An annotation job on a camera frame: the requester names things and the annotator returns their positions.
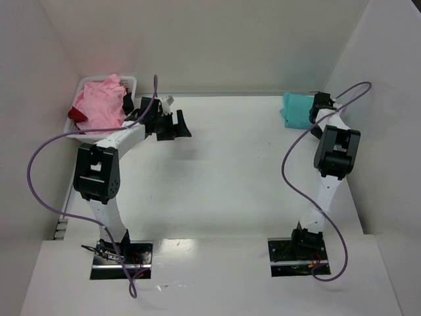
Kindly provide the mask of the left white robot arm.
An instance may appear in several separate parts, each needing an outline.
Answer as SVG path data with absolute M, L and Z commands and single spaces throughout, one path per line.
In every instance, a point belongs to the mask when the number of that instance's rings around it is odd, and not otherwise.
M 101 255 L 125 259 L 134 252 L 116 202 L 121 185 L 119 160 L 152 134 L 158 141 L 191 137 L 181 109 L 176 111 L 177 123 L 173 122 L 173 102 L 171 95 L 159 99 L 143 97 L 140 108 L 132 111 L 122 130 L 78 148 L 73 187 L 91 207 L 93 218 L 100 222 L 95 251 Z

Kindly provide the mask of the teal t shirt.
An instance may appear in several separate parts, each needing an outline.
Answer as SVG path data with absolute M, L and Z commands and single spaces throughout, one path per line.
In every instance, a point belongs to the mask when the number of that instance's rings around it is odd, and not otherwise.
M 300 130 L 308 129 L 312 125 L 309 111 L 312 108 L 313 100 L 313 96 L 285 93 L 283 96 L 284 107 L 280 109 L 284 126 Z

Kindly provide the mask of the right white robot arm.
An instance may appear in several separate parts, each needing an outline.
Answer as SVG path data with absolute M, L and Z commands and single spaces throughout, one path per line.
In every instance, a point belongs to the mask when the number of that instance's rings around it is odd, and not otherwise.
M 314 156 L 320 185 L 316 204 L 299 220 L 292 233 L 292 250 L 298 260 L 316 257 L 322 247 L 325 214 L 328 213 L 335 191 L 351 173 L 359 147 L 360 132 L 349 128 L 341 119 L 330 94 L 318 92 L 309 111 L 312 123 L 320 123 L 311 130 L 319 133 L 319 144 Z

